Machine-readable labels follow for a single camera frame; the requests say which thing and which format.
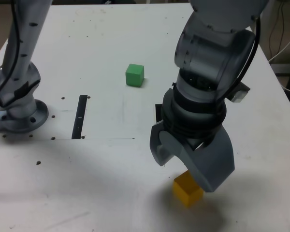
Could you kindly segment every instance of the cable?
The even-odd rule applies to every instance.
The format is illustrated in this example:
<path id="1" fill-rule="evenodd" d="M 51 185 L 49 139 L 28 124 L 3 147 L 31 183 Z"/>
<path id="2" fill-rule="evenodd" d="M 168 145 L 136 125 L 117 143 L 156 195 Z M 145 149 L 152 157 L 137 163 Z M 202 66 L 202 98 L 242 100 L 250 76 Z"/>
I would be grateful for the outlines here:
<path id="1" fill-rule="evenodd" d="M 290 89 L 287 89 L 286 87 L 284 87 L 282 84 L 280 84 L 281 85 L 281 87 L 284 89 L 284 90 L 286 90 L 286 91 L 288 91 L 288 92 L 290 92 Z"/>
<path id="2" fill-rule="evenodd" d="M 280 7 L 282 6 L 282 3 L 283 3 L 283 2 L 281 2 L 281 3 L 279 4 L 278 10 L 277 10 L 277 18 L 276 18 L 276 21 L 275 21 L 275 23 L 274 23 L 273 29 L 272 29 L 271 34 L 270 34 L 270 37 L 269 37 L 269 43 L 268 43 L 268 45 L 269 45 L 269 50 L 270 50 L 270 58 L 272 58 L 271 38 L 272 38 L 273 32 L 274 32 L 274 30 L 275 30 L 275 28 L 276 28 L 276 25 L 277 25 L 277 23 L 278 23 L 278 20 L 279 20 L 279 9 L 280 9 Z"/>
<path id="3" fill-rule="evenodd" d="M 18 60 L 18 56 L 19 56 L 20 36 L 19 36 L 19 28 L 18 28 L 18 23 L 17 23 L 14 0 L 11 0 L 11 10 L 12 10 L 13 22 L 14 22 L 15 33 L 16 33 L 16 53 L 15 53 L 15 58 L 14 58 L 12 66 L 11 66 L 10 72 L 9 72 L 8 76 L 5 78 L 5 80 L 2 82 L 2 84 L 0 85 L 0 92 L 4 88 L 6 83 L 11 79 L 11 76 L 14 72 L 14 69 L 15 69 L 15 66 L 16 66 L 16 63 Z"/>
<path id="4" fill-rule="evenodd" d="M 261 22 L 260 22 L 260 18 L 257 18 L 255 42 L 253 44 L 250 56 L 248 57 L 246 64 L 244 65 L 241 73 L 238 75 L 236 80 L 233 82 L 230 88 L 217 100 L 217 102 L 219 102 L 219 100 L 225 99 L 234 90 L 234 88 L 242 81 L 243 77 L 245 76 L 257 52 L 259 41 L 260 41 L 260 34 L 261 34 Z"/>
<path id="5" fill-rule="evenodd" d="M 284 9 L 284 5 L 285 5 L 285 2 L 282 3 L 281 8 L 280 8 L 280 12 L 281 12 L 281 16 L 282 16 L 282 32 L 281 32 L 279 47 L 278 47 L 278 51 L 277 51 L 276 55 L 280 51 L 282 39 L 283 39 L 284 33 L 285 33 L 285 18 L 284 18 L 284 10 L 283 10 Z"/>
<path id="6" fill-rule="evenodd" d="M 290 45 L 290 42 L 279 53 L 277 53 L 273 58 L 269 59 L 268 62 L 271 62 L 273 59 L 275 59 L 275 57 L 277 57 L 280 53 L 282 53 L 289 45 Z"/>

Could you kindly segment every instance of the mounting hole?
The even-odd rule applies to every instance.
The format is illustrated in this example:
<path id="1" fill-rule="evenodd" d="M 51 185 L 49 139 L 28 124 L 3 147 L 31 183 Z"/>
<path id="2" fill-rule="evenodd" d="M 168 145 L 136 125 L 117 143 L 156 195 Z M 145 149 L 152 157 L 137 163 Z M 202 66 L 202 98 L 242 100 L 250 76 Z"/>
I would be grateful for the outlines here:
<path id="1" fill-rule="evenodd" d="M 29 23 L 29 26 L 31 27 L 36 27 L 38 24 L 37 23 Z"/>

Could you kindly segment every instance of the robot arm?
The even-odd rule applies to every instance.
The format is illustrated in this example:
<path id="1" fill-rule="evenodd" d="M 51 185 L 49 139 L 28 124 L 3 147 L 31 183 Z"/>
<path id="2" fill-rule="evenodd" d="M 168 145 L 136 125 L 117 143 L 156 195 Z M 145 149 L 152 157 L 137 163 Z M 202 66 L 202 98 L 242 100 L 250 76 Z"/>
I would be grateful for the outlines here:
<path id="1" fill-rule="evenodd" d="M 202 189 L 213 192 L 234 170 L 232 144 L 222 126 L 224 99 L 249 90 L 240 80 L 257 50 L 258 18 L 267 0 L 190 4 L 194 12 L 175 52 L 177 82 L 164 95 L 162 121 L 152 127 L 150 148 L 161 166 L 177 156 Z M 245 30 L 255 21 L 256 36 Z"/>
<path id="2" fill-rule="evenodd" d="M 14 21 L 0 67 L 0 131 L 25 133 L 47 120 L 47 106 L 33 97 L 41 77 L 30 60 L 51 3 L 18 0 L 12 4 Z"/>

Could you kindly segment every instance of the table surface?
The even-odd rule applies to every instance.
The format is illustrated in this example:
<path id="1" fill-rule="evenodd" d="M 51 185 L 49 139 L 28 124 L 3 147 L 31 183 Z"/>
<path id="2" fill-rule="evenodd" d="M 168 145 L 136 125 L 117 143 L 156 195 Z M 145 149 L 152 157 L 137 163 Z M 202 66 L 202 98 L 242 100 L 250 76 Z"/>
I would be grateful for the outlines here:
<path id="1" fill-rule="evenodd" d="M 290 232 L 290 103 L 260 48 L 243 80 L 251 91 L 226 102 L 235 171 L 214 193 L 186 209 L 171 190 L 185 166 L 151 155 L 155 104 L 177 78 L 191 13 L 189 4 L 50 8 L 32 61 L 42 77 L 34 96 L 56 117 L 0 134 L 0 232 Z M 142 88 L 125 85 L 130 63 L 145 66 Z M 71 140 L 82 94 L 86 138 Z"/>

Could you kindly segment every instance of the yellow cube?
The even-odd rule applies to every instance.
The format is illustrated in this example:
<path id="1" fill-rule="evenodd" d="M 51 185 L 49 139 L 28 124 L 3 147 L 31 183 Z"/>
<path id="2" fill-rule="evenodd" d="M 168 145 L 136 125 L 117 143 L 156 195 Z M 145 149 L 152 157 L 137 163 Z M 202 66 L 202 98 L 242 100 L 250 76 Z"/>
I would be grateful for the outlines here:
<path id="1" fill-rule="evenodd" d="M 189 171 L 174 179 L 174 195 L 186 206 L 190 207 L 203 196 L 203 189 L 195 182 Z"/>

